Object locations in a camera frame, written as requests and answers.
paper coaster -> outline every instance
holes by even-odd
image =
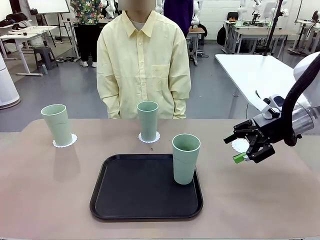
[[[231,145],[233,149],[240,154],[247,152],[248,148],[250,147],[249,142],[246,139],[242,139],[242,138],[234,140]],[[247,155],[245,155],[243,158],[246,161],[250,161]]]
[[[77,141],[78,137],[77,137],[77,135],[75,135],[73,133],[71,135],[72,135],[72,142],[70,144],[65,145],[65,146],[57,146],[56,141],[53,140],[53,142],[52,142],[53,146],[55,146],[56,148],[66,148],[66,147],[69,147],[70,145],[74,144]]]
[[[152,144],[152,143],[155,143],[156,141],[158,141],[160,139],[160,133],[159,132],[156,132],[156,135],[155,135],[155,140],[153,141],[143,141],[142,140],[142,137],[141,137],[141,132],[139,133],[139,136],[138,136],[139,140],[143,143],[146,143],[146,144]]]

tray rim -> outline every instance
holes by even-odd
[[[132,156],[132,155],[136,155],[136,156],[143,156],[143,155],[148,155],[148,156],[167,156],[167,157],[172,157],[173,158],[173,154],[172,153],[163,153],[163,154],[115,154],[112,155],[110,157],[108,157],[106,160],[103,161],[101,169],[99,171],[93,192],[92,192],[92,196],[90,199],[90,203],[89,203],[89,207],[90,207],[90,211],[93,214],[94,217],[100,219],[100,220],[104,220],[104,221],[123,221],[123,220],[160,220],[160,221],[164,221],[164,220],[178,220],[178,219],[192,219],[195,216],[197,216],[203,206],[204,206],[204,199],[202,196],[202,191],[201,191],[201,187],[200,187],[200,182],[199,182],[199,177],[198,177],[198,172],[197,172],[197,167],[195,168],[194,171],[194,175],[193,175],[193,182],[194,182],[194,188],[195,188],[195,192],[196,192],[196,196],[197,196],[197,200],[198,200],[198,207],[196,209],[196,211],[190,215],[186,215],[186,216],[179,216],[179,217],[174,217],[174,216],[164,216],[164,217],[150,217],[150,216],[140,216],[140,217],[103,217],[101,215],[98,214],[98,212],[96,211],[96,201],[99,195],[99,191],[100,191],[100,187],[101,187],[101,183],[104,180],[104,172],[106,170],[106,166],[108,165],[109,162],[113,162],[115,160],[118,160],[120,156]]]

neck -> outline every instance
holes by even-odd
[[[132,21],[144,24],[150,15],[150,10],[128,10],[126,14]]]

stool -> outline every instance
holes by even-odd
[[[37,69],[39,69],[39,67],[42,67],[43,64],[45,64],[46,69],[48,70],[53,69],[54,65],[58,66],[58,63],[56,61],[54,53],[52,52],[51,47],[49,46],[35,47],[33,51],[34,51],[34,57],[35,57]],[[38,61],[37,54],[40,54],[41,56],[40,61]]]

plastic cup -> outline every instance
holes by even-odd
[[[151,142],[157,135],[157,111],[158,104],[154,101],[143,101],[137,106],[138,117],[141,124],[141,138],[145,142]]]
[[[191,134],[180,134],[172,140],[173,177],[181,185],[192,182],[201,142]]]
[[[57,146],[66,146],[72,142],[71,128],[65,105],[54,104],[46,106],[41,110],[41,114]]]

